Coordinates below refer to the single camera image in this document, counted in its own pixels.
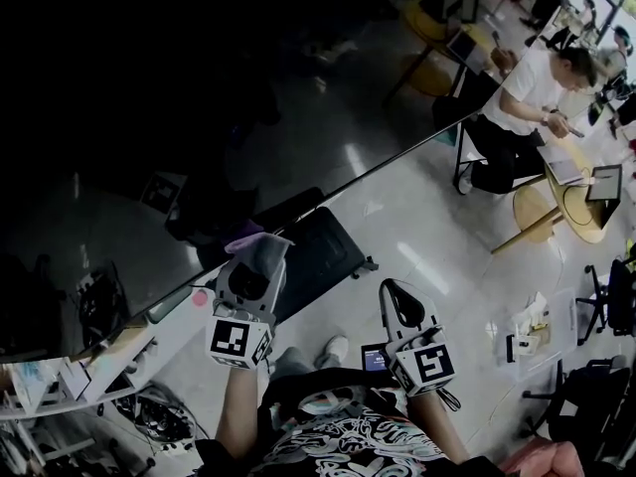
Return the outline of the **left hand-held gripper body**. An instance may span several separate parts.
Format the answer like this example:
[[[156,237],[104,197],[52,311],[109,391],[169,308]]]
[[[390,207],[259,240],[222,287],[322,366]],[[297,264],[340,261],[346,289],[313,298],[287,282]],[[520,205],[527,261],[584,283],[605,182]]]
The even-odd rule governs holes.
[[[275,318],[216,299],[206,328],[206,352],[217,364],[255,370],[273,341]]]

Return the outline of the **purple grey wiping cloth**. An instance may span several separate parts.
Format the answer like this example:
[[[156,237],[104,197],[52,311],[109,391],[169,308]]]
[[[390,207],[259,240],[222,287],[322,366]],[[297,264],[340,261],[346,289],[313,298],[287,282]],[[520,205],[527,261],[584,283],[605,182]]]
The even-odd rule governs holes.
[[[225,252],[237,256],[252,272],[271,279],[293,242],[268,233],[252,220],[238,225],[227,238]]]

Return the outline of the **large black glossy screen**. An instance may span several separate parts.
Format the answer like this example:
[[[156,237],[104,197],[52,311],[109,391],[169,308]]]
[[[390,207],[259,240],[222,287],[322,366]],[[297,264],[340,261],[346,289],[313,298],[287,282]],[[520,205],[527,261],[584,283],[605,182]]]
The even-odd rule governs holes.
[[[0,364],[69,357],[434,131],[566,0],[0,0]]]

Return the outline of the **person's left forearm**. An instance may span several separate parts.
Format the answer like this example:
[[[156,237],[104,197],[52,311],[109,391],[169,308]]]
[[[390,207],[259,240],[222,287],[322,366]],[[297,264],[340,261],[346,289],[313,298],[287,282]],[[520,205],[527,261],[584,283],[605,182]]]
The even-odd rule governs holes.
[[[257,409],[269,383],[267,364],[231,368],[215,440],[234,459],[245,459],[257,437]]]

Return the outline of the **small dark screen device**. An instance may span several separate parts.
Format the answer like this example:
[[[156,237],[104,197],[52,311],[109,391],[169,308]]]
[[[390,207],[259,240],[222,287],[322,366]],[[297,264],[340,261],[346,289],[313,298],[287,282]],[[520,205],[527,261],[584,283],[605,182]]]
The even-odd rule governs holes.
[[[386,343],[363,345],[361,347],[362,369],[370,373],[386,373],[390,359],[386,352]]]

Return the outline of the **black display stand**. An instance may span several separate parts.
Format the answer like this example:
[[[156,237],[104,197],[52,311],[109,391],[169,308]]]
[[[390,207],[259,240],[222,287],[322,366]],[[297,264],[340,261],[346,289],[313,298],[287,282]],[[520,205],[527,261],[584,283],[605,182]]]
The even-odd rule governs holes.
[[[299,313],[344,279],[357,279],[360,269],[379,268],[326,207],[315,209],[280,235],[293,245],[285,255],[286,281],[273,310],[277,324]]]

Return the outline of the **person's left leg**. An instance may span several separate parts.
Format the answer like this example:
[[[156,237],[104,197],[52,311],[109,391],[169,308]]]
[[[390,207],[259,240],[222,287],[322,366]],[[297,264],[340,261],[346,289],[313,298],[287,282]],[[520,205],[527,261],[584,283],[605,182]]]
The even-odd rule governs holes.
[[[340,368],[349,353],[349,340],[344,335],[331,338],[322,353],[312,362],[296,347],[287,348],[275,361],[270,380],[302,376],[316,371]]]

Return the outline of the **person's black printed shirt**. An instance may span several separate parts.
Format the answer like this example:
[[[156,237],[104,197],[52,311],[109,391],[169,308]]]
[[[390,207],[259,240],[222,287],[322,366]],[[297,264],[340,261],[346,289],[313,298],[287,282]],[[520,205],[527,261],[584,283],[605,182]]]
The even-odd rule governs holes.
[[[240,449],[196,444],[193,477],[504,477],[484,456],[450,450],[384,397],[379,377],[333,368],[272,379]]]

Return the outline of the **brown cardboard box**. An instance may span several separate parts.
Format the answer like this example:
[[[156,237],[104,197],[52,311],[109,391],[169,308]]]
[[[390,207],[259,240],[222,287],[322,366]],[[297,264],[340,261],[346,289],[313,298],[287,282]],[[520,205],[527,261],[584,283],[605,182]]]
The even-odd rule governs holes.
[[[142,334],[147,326],[148,321],[145,315],[137,317],[126,324],[120,331],[100,342],[99,349],[104,353],[119,352]]]

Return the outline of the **clear plastic storage bin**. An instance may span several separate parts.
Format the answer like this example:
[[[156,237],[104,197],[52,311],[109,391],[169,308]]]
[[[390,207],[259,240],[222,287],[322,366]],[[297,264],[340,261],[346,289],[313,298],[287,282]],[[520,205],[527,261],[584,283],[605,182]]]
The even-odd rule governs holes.
[[[526,305],[491,322],[499,369],[521,383],[573,351],[577,345],[574,291],[536,292]]]

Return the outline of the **round wooden stool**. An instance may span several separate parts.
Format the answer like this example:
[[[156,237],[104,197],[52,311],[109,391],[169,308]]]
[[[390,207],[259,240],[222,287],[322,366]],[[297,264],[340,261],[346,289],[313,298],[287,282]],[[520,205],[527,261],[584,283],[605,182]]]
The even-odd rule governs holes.
[[[550,209],[544,195],[530,185],[521,186],[516,190],[513,198],[513,212],[520,231],[494,248],[491,251],[493,255],[524,239],[534,243],[545,242],[554,234],[554,226],[562,221],[560,209],[558,207]]]

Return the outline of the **black office chair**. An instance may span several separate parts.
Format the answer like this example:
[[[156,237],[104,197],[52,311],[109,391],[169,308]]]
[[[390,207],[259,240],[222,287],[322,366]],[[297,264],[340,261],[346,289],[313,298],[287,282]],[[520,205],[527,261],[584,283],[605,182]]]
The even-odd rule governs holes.
[[[592,306],[593,312],[585,335],[577,339],[577,345],[583,346],[593,329],[602,333],[606,327],[612,329],[614,336],[636,337],[636,257],[614,259],[604,286],[592,264],[587,265],[584,272],[592,277],[594,297],[578,297],[575,302]]]
[[[553,392],[523,392],[525,399],[546,400],[549,404],[538,419],[526,418],[520,436],[537,436],[545,424],[551,441],[572,443],[581,463],[591,463],[601,453],[615,416],[627,399],[630,380],[631,368],[623,355],[590,360],[568,373],[558,361]]]

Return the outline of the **bag of blue gloves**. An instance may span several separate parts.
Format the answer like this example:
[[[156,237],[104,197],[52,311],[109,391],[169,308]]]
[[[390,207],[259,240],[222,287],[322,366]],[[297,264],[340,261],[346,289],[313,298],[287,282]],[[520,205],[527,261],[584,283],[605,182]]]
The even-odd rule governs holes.
[[[43,387],[50,377],[50,366],[44,362],[26,362],[14,365],[15,373],[25,389]]]

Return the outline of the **silver laptop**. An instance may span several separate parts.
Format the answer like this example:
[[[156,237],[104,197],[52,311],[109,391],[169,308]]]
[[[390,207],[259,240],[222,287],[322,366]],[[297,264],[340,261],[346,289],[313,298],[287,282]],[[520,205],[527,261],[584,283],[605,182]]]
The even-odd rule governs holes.
[[[583,180],[581,170],[561,146],[549,144],[537,150],[559,185],[576,184]]]

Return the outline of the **dark tablet on stand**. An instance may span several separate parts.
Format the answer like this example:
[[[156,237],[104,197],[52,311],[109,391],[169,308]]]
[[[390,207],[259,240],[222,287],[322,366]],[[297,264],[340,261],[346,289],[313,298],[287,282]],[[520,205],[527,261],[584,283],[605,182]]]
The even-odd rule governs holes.
[[[592,219],[604,229],[621,201],[622,165],[594,167],[585,201],[592,212]]]

